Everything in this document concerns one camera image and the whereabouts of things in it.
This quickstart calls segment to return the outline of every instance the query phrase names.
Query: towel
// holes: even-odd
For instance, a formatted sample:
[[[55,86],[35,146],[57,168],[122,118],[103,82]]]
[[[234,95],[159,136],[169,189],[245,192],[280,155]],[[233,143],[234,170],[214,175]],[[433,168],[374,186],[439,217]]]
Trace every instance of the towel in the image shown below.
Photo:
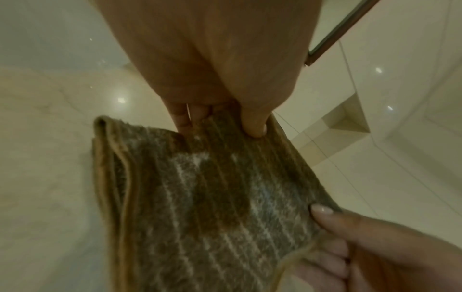
[[[114,292],[273,292],[329,235],[309,206],[339,207],[271,116],[265,137],[238,109],[188,135],[94,122],[95,190]]]

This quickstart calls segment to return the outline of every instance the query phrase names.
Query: brown towel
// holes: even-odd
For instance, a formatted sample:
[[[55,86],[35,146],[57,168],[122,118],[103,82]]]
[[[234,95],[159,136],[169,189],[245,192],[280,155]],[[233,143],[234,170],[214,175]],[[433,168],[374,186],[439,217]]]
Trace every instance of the brown towel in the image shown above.
[[[326,237],[308,206],[338,206],[274,117],[267,127],[246,136],[235,110],[187,136],[95,120],[113,291],[272,292]]]

